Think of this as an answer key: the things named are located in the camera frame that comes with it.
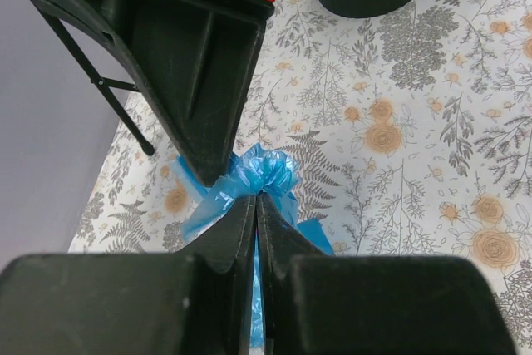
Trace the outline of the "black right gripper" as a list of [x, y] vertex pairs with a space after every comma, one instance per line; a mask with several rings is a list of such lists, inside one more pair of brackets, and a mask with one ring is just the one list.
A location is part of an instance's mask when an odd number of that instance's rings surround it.
[[202, 185], [226, 173], [275, 0], [30, 1], [137, 87]]

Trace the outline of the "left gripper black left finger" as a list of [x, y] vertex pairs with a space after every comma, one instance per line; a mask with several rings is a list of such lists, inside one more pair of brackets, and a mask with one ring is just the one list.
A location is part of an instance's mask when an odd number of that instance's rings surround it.
[[4, 354], [246, 354], [254, 197], [170, 254], [31, 254], [1, 275]]

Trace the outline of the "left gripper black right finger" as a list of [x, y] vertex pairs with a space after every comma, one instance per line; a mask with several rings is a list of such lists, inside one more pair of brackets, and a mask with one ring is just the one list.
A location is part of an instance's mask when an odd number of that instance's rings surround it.
[[488, 283], [454, 256], [331, 256], [256, 204], [267, 354], [513, 354]]

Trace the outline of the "blue trash bag roll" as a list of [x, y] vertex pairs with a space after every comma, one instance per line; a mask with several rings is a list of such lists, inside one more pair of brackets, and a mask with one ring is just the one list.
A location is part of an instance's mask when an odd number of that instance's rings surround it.
[[333, 247], [318, 220], [298, 220], [298, 164], [254, 145], [205, 188], [183, 159], [173, 165], [199, 206], [183, 223], [184, 268], [172, 289], [178, 354], [330, 354], [325, 315]]

